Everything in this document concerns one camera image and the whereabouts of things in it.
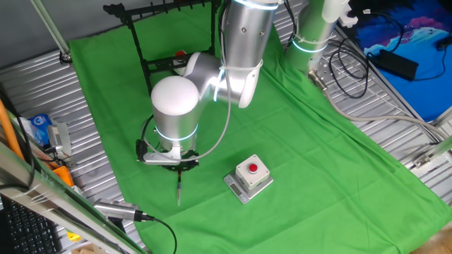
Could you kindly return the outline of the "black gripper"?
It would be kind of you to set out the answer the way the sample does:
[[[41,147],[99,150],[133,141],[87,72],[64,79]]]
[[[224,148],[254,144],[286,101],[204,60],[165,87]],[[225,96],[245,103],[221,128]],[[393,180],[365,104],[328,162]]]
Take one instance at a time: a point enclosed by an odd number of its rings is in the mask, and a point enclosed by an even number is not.
[[[199,153],[195,150],[189,150],[182,156],[182,159],[186,159],[186,162],[181,162],[179,165],[161,165],[161,167],[171,172],[178,172],[179,169],[180,171],[190,171],[198,166],[197,156],[199,156]]]

